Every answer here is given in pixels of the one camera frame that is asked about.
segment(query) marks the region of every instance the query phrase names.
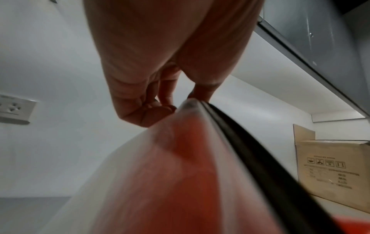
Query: electrical outlet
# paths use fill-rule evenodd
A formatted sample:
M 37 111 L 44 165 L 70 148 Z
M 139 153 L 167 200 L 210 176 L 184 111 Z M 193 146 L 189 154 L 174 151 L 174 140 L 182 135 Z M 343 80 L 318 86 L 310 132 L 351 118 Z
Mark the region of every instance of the electrical outlet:
M 0 94 L 0 117 L 28 121 L 35 105 L 32 100 Z

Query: outlet cover plate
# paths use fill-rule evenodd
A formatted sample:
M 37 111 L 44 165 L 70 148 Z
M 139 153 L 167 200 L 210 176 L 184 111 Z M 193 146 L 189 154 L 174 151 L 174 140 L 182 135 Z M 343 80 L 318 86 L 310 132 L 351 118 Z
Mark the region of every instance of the outlet cover plate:
M 0 94 L 0 117 L 28 121 L 36 101 Z

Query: plastic bag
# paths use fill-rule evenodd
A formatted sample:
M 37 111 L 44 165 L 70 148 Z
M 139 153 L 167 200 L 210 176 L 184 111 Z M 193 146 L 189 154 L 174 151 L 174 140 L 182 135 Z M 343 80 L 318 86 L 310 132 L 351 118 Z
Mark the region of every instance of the plastic bag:
M 188 101 L 117 149 L 41 234 L 324 233 L 271 205 L 283 185 L 269 185 L 272 199 L 236 153 L 238 139 L 230 143 L 237 134 L 204 105 Z

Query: cabinet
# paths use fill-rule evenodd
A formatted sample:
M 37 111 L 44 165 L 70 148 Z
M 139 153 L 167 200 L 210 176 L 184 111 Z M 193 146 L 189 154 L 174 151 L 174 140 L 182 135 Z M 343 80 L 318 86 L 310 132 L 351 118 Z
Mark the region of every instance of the cabinet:
M 370 114 L 360 56 L 342 15 L 330 0 L 266 0 L 263 23 L 274 29 L 273 34 L 284 37 L 287 46 L 298 51 L 297 56 L 327 83 Z

